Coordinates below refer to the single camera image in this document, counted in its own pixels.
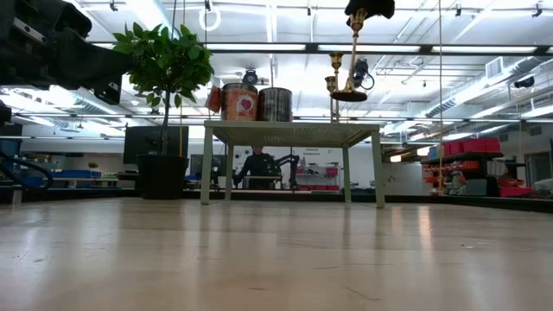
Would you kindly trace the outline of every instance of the wooden floor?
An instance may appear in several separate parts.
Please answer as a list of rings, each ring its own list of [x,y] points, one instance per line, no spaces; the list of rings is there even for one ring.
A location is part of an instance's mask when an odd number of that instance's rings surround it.
[[[553,216],[108,199],[0,210],[0,310],[553,310]]]

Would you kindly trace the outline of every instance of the potted plant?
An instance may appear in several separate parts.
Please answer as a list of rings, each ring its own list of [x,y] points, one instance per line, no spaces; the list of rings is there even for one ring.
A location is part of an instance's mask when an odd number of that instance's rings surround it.
[[[145,199],[178,199],[181,197],[186,158],[168,155],[168,115],[171,105],[180,107],[182,97],[196,102],[193,91],[205,86],[211,79],[211,54],[181,25],[178,38],[169,34],[167,27],[156,26],[144,30],[134,23],[132,30],[125,26],[124,34],[113,34],[117,39],[114,51],[133,57],[129,81],[138,91],[148,94],[152,107],[165,105],[165,116],[160,129],[155,154],[138,155],[137,165],[142,196]]]

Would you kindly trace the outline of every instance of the tin can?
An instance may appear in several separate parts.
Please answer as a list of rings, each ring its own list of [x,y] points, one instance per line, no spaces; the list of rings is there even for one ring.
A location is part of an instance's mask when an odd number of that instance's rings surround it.
[[[255,121],[257,88],[243,83],[223,86],[221,119],[226,121]]]
[[[292,91],[282,87],[270,87],[259,91],[257,120],[291,122]]]

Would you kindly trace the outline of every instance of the red heart label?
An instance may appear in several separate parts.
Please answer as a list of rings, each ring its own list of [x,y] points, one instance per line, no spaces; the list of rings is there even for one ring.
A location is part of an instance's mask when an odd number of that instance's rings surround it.
[[[251,101],[249,101],[248,99],[242,99],[240,104],[242,105],[242,108],[244,108],[245,110],[250,110],[251,108]]]

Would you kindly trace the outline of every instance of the tree trunk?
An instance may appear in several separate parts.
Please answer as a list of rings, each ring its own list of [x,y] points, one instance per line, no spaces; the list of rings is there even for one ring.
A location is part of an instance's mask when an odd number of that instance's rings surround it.
[[[170,100],[171,100],[171,93],[165,92],[165,115],[163,116],[163,125],[162,125],[162,149],[161,149],[161,155],[166,156],[167,155],[167,146],[168,146],[168,122],[169,122],[169,108],[170,108]]]

